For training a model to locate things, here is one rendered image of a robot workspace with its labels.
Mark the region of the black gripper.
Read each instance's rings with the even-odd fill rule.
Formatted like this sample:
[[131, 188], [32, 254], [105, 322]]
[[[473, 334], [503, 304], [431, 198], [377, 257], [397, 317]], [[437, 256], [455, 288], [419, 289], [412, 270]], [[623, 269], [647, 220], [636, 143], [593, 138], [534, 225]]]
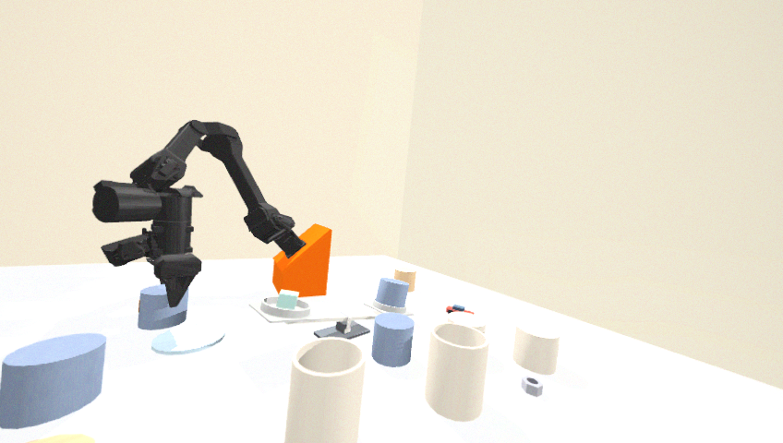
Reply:
[[165, 284], [170, 307], [177, 307], [192, 281], [201, 272], [202, 261], [193, 255], [192, 221], [155, 221], [151, 230], [157, 234], [159, 249], [146, 256], [153, 274]]

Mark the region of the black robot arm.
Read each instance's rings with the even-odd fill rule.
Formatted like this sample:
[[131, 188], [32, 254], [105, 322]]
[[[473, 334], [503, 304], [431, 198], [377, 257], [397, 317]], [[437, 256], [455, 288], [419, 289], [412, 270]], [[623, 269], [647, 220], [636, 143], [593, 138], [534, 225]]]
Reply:
[[[202, 138], [206, 136], [203, 140]], [[192, 221], [192, 200], [203, 198], [195, 186], [169, 187], [185, 175], [186, 158], [196, 148], [222, 161], [248, 213], [248, 230], [266, 245], [273, 241], [287, 259], [307, 243], [292, 230], [292, 217], [268, 204], [242, 157], [243, 144], [237, 131], [221, 122], [190, 120], [180, 127], [160, 151], [152, 154], [130, 174], [132, 183], [101, 180], [93, 186], [92, 214], [100, 222]], [[114, 267], [146, 257], [159, 249], [157, 234], [142, 228], [142, 234], [101, 246]]]

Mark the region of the grey hex nut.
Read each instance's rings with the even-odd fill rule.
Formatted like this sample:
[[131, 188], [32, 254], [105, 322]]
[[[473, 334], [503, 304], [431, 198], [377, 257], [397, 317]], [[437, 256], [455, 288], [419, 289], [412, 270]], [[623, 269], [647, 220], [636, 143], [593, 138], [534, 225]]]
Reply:
[[538, 378], [535, 377], [522, 377], [521, 388], [527, 394], [530, 394], [536, 398], [541, 396], [543, 392], [543, 384], [539, 381]]

